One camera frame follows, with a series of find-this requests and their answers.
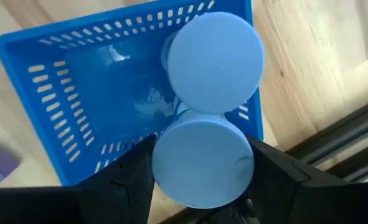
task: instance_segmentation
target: light blue cap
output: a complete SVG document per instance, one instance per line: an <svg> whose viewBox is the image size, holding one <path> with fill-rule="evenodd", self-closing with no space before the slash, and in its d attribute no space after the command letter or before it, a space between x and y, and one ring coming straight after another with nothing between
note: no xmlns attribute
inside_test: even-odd
<svg viewBox="0 0 368 224"><path fill-rule="evenodd" d="M215 208L238 198L254 170L244 134L218 116L184 112L157 141L153 176L171 199L191 208Z"/></svg>
<svg viewBox="0 0 368 224"><path fill-rule="evenodd" d="M264 69L264 50L255 29L226 12L211 12L186 24L167 57L173 90L189 107L222 114L246 102Z"/></svg>

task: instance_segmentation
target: round lid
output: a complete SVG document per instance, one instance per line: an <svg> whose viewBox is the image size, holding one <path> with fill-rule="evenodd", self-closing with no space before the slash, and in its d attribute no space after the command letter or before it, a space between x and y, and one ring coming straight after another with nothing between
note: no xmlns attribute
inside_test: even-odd
<svg viewBox="0 0 368 224"><path fill-rule="evenodd" d="M226 120L206 115L166 130L152 155L160 189L191 208L232 202L248 187L253 169L253 152L243 133Z"/></svg>
<svg viewBox="0 0 368 224"><path fill-rule="evenodd" d="M175 36L167 57L171 86L191 108L207 114L246 102L263 75L264 51L255 29L242 18L211 12Z"/></svg>

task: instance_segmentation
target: wooden surface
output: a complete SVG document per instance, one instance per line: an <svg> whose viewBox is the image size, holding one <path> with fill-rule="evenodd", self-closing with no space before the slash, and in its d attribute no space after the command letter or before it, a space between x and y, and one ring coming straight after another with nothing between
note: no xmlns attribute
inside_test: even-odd
<svg viewBox="0 0 368 224"><path fill-rule="evenodd" d="M123 5L0 0L0 34ZM261 93L268 144L285 151L368 103L368 0L255 0L253 13L266 50ZM0 144L22 159L2 187L60 184L1 65ZM155 188L149 223L182 208Z"/></svg>

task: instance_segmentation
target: blue plastic basket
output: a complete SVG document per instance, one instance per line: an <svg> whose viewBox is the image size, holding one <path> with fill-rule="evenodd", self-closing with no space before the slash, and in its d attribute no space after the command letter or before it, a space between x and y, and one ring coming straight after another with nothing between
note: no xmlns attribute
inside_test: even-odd
<svg viewBox="0 0 368 224"><path fill-rule="evenodd" d="M252 24L250 1L175 0L0 36L0 59L63 185L79 183L169 125L174 93L161 47L212 11ZM226 118L263 139L258 90Z"/></svg>

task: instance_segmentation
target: wooden floor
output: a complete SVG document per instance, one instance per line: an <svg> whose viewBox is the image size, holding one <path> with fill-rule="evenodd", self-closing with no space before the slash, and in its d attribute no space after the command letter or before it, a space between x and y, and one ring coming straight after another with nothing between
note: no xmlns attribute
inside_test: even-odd
<svg viewBox="0 0 368 224"><path fill-rule="evenodd" d="M0 0L0 34L123 5ZM268 144L285 151L368 103L368 0L255 0L253 16L267 57L261 92ZM60 184L1 65L0 144L22 159L1 186ZM182 208L156 188L149 223Z"/></svg>

